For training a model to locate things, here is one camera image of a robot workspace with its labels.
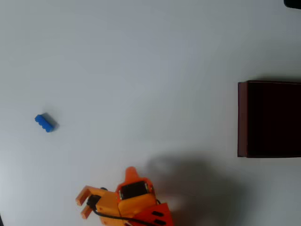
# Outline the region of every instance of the box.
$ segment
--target box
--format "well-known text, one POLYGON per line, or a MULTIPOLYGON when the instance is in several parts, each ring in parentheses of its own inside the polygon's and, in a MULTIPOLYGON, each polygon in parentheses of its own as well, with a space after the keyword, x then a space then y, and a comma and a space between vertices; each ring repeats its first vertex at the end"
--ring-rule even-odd
POLYGON ((301 157, 301 83, 238 83, 238 157, 301 157))

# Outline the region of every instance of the cardboard box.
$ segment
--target cardboard box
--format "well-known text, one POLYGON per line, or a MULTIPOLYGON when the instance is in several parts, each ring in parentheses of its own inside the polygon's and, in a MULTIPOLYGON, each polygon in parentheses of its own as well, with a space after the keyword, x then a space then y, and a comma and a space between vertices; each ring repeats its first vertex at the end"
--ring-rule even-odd
POLYGON ((301 157, 301 83, 238 83, 238 157, 301 157))

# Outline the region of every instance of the black object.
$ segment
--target black object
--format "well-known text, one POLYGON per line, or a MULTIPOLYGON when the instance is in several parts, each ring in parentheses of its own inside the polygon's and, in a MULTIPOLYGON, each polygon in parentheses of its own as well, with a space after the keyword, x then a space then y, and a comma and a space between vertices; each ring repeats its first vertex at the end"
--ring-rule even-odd
POLYGON ((301 1, 300 0, 284 0, 284 4, 289 8, 297 8, 301 9, 301 1))
POLYGON ((1 216, 0 216, 0 226, 3 226, 3 222, 2 222, 1 216))
POLYGON ((158 219, 156 219, 154 222, 155 222, 156 224, 158 224, 158 225, 166 225, 166 222, 163 221, 163 220, 158 220, 158 219))
POLYGON ((96 195, 96 194, 92 194, 90 195, 90 197, 88 198, 88 201, 87 201, 87 205, 95 210, 96 209, 96 204, 98 203, 98 201, 101 199, 101 196, 99 195, 96 195))
POLYGON ((121 197, 123 199, 130 199, 139 195, 147 194, 147 186, 144 181, 139 181, 121 187, 121 197))
POLYGON ((162 216, 164 216, 164 214, 163 214, 163 213, 161 213, 161 212, 158 212, 158 211, 153 211, 153 212, 152 212, 152 215, 155 215, 155 216, 158 216, 158 217, 162 217, 162 216))
POLYGON ((238 84, 238 156, 301 157, 301 83, 238 84))

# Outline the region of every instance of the dark red box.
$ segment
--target dark red box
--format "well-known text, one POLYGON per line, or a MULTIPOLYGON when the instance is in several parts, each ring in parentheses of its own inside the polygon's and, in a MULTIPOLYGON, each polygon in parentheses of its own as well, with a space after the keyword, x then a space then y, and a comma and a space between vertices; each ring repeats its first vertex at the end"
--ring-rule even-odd
POLYGON ((301 83, 238 83, 238 157, 301 157, 301 83))

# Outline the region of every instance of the white table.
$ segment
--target white table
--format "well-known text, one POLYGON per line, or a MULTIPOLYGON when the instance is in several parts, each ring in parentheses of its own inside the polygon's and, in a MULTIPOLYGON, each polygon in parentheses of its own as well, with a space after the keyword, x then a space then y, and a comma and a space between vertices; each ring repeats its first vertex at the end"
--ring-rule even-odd
POLYGON ((300 225, 301 160, 237 158, 237 82, 301 75, 282 0, 4 0, 0 214, 97 226, 84 185, 153 180, 177 226, 300 225), (59 128, 35 121, 47 112, 59 128))

